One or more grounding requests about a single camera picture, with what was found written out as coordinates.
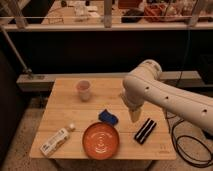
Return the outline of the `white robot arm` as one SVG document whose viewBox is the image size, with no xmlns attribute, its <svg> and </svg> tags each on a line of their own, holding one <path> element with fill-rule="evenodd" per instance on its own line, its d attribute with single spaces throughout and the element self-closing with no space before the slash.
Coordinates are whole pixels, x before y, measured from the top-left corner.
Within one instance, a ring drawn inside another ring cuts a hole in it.
<svg viewBox="0 0 213 171">
<path fill-rule="evenodd" d="M 136 111 L 148 101 L 213 135 L 213 98 L 162 83 L 161 73 L 159 63 L 148 59 L 124 77 L 121 97 L 129 110 Z"/>
</svg>

